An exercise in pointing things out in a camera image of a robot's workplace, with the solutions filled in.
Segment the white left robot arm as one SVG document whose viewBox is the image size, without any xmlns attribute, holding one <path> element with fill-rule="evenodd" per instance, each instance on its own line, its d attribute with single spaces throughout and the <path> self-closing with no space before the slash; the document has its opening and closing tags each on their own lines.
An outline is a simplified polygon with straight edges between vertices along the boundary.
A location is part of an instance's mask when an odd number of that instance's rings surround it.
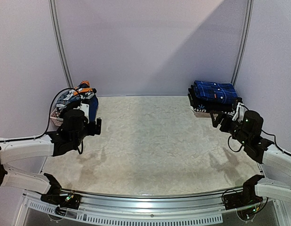
<svg viewBox="0 0 291 226">
<path fill-rule="evenodd" d="M 101 119 L 96 118 L 96 92 L 95 88 L 81 84 L 57 93 L 53 100 L 63 122 L 56 131 L 45 130 L 32 137 L 0 138 L 0 187 L 35 191 L 46 195 L 54 204 L 61 204 L 65 194 L 53 175 L 27 172 L 9 163 L 33 157 L 57 157 L 70 151 L 82 154 L 84 138 L 101 133 Z"/>
</svg>

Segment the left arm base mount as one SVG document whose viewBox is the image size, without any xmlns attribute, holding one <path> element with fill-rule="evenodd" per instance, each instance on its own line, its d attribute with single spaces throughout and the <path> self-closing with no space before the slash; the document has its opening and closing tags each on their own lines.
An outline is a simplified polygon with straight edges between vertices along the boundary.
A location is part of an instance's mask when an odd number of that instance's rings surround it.
<svg viewBox="0 0 291 226">
<path fill-rule="evenodd" d="M 73 191 L 50 190 L 46 194 L 42 194 L 40 200 L 60 208 L 77 210 L 80 206 L 81 198 L 80 194 Z"/>
</svg>

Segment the black t-shirt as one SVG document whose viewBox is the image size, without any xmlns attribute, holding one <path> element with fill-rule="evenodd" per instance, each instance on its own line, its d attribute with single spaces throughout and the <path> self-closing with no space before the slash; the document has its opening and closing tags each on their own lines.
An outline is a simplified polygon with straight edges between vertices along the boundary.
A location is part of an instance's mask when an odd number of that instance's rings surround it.
<svg viewBox="0 0 291 226">
<path fill-rule="evenodd" d="M 188 89 L 188 98 L 190 106 L 194 112 L 210 113 L 212 111 L 218 111 L 227 114 L 234 113 L 234 110 L 232 109 L 232 104 L 221 104 L 197 98 L 193 85 L 191 85 L 191 87 Z"/>
</svg>

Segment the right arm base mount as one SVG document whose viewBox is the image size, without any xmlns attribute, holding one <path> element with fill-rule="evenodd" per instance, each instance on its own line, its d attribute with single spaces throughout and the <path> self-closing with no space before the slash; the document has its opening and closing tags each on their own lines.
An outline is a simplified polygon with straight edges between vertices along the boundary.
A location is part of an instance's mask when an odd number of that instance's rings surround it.
<svg viewBox="0 0 291 226">
<path fill-rule="evenodd" d="M 268 198 L 264 202 L 263 197 L 257 196 L 255 194 L 249 194 L 248 192 L 244 191 L 237 192 L 234 189 L 225 190 L 221 195 L 221 200 L 226 210 L 254 206 L 255 204 L 258 204 L 258 206 L 255 207 L 254 212 L 258 212 L 259 210 L 263 209 L 268 202 Z"/>
</svg>

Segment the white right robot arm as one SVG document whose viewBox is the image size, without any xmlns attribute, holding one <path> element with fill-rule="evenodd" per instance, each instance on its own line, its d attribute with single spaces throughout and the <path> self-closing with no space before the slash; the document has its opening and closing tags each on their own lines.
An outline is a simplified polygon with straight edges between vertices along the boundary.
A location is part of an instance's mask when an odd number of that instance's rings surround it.
<svg viewBox="0 0 291 226">
<path fill-rule="evenodd" d="M 263 118 L 259 113 L 247 110 L 242 121 L 231 115 L 213 111 L 210 113 L 213 127 L 229 133 L 255 162 L 272 167 L 291 177 L 291 153 L 279 148 L 274 141 L 261 136 Z M 291 203 L 291 186 L 263 175 L 254 175 L 243 184 L 238 195 L 242 205 L 249 205 L 259 197 L 268 197 Z"/>
</svg>

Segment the blue plaid garment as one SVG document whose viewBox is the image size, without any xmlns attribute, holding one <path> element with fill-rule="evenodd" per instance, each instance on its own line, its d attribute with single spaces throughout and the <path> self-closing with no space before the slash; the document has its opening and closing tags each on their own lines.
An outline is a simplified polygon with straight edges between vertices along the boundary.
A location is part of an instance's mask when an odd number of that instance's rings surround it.
<svg viewBox="0 0 291 226">
<path fill-rule="evenodd" d="M 197 98 L 221 104 L 232 104 L 238 95 L 231 83 L 194 81 Z"/>
</svg>

